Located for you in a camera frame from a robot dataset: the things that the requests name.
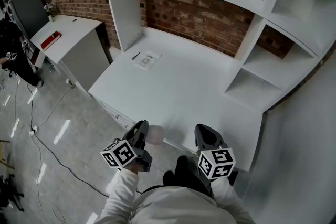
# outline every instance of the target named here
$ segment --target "hand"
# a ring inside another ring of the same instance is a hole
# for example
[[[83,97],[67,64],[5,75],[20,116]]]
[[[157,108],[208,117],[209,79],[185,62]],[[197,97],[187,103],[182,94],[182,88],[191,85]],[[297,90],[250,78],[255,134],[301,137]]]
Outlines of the hand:
[[[6,59],[10,62],[15,61],[16,57],[17,57],[17,53],[8,52],[6,54]]]
[[[135,174],[138,174],[140,170],[140,164],[137,162],[137,159],[131,161],[128,165],[124,167],[125,169],[132,171]]]

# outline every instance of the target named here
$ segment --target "desk surface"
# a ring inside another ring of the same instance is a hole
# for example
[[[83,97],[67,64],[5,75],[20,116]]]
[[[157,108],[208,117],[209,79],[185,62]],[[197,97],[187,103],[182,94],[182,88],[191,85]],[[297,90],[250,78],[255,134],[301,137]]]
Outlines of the desk surface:
[[[262,113],[223,93],[220,82],[232,58],[159,30],[145,28],[144,34],[89,92],[135,122],[162,126],[168,141],[192,151],[196,124],[206,124],[233,148],[236,167],[249,170]],[[149,71],[131,59],[146,50],[162,55]]]
[[[97,20],[57,15],[54,22],[48,22],[30,41],[41,50],[41,44],[55,31],[59,31],[61,38],[44,52],[53,62],[58,63],[70,49],[101,23]]]

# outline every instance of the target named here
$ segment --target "chair leg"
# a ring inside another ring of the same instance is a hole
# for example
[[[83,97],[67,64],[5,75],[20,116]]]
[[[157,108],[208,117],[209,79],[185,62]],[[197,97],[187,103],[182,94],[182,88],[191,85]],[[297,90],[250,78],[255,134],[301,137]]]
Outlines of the chair leg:
[[[10,166],[10,165],[8,165],[8,164],[4,163],[3,161],[0,161],[0,163],[1,163],[1,164],[3,164],[3,165],[5,165],[6,167],[8,167],[8,168],[10,168],[10,169],[13,169],[13,170],[15,170],[15,168],[14,168],[14,167],[12,167],[12,166]]]

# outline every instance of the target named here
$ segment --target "white shelving unit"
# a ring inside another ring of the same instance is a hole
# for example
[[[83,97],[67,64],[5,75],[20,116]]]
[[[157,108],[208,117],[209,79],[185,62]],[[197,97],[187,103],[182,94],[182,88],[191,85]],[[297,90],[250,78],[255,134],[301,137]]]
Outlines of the white shelving unit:
[[[170,143],[192,151],[195,124],[208,124],[239,152],[237,167],[248,170],[262,113],[335,42],[336,0],[225,1],[255,13],[235,58],[141,27],[139,0],[109,0],[122,53],[90,93],[110,114],[161,125]],[[257,45],[266,25],[293,41],[283,59]],[[146,49],[162,55],[149,71],[132,61]]]

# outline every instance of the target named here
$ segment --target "marker cube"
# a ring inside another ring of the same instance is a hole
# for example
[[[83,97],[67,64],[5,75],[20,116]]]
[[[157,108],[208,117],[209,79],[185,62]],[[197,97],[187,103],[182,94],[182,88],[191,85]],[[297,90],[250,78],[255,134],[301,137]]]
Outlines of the marker cube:
[[[137,156],[127,140],[110,144],[100,154],[111,168],[123,168]]]
[[[201,151],[198,166],[208,179],[229,176],[236,164],[231,148]]]

